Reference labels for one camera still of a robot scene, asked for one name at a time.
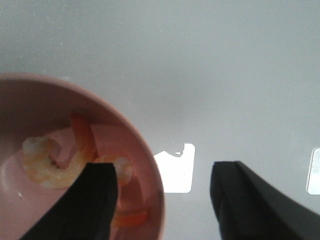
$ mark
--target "shrimp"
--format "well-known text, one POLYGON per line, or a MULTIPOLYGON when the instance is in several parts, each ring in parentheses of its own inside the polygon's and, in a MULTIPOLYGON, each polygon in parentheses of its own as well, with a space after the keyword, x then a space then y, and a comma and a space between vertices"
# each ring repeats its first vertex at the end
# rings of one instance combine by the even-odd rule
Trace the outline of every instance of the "shrimp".
POLYGON ((96 153, 93 132, 86 119, 79 113, 70 115, 75 139, 76 153, 68 166, 63 169, 55 162, 59 154, 59 144, 47 137, 30 137, 22 144, 23 168, 28 177, 49 189, 63 189, 71 186, 85 165, 92 162, 96 153))
POLYGON ((123 156, 103 155, 94 159, 93 163, 112 163, 120 186, 127 185, 133 177, 133 165, 131 161, 123 156))
MULTIPOLYGON (((113 163, 117 182, 120 187, 127 185, 133 178, 133 164, 123 156, 103 155, 94 159, 93 163, 113 163)), ((121 191, 118 193, 118 199, 121 199, 121 191)), ((145 223, 147 219, 147 209, 121 211, 119 205, 117 204, 111 221, 111 226, 118 228, 134 227, 145 223)))
MULTIPOLYGON (((97 152, 94 134, 87 120, 79 113, 70 115, 71 127, 75 140, 76 153, 67 166, 56 162, 60 145, 48 136, 29 137, 22 144, 22 165, 28 177, 44 188, 68 188, 80 175, 85 165, 93 163, 113 163, 120 187, 127 185, 133 178, 133 164, 118 155, 103 155, 94 158, 97 152)), ((132 227, 145 223, 148 210, 121 211, 117 205, 111 226, 132 227)))

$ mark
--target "gray background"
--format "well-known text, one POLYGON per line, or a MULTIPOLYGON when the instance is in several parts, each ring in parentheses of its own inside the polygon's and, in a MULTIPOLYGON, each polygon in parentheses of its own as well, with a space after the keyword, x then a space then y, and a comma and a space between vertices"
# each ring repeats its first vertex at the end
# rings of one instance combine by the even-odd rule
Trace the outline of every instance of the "gray background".
POLYGON ((154 154, 195 145, 164 240, 220 239, 214 161, 241 160, 320 214, 319 1, 0 0, 0 72, 63 78, 109 101, 154 154))

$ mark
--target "shrimp tail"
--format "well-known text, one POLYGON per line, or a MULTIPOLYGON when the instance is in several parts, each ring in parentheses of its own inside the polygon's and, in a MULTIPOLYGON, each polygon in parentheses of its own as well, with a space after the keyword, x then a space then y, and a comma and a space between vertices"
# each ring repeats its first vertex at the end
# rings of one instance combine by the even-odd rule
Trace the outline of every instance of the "shrimp tail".
POLYGON ((75 111, 70 114, 70 121, 77 152, 82 152, 83 159, 87 162, 92 162, 97 152, 97 147, 90 124, 80 113, 75 111))

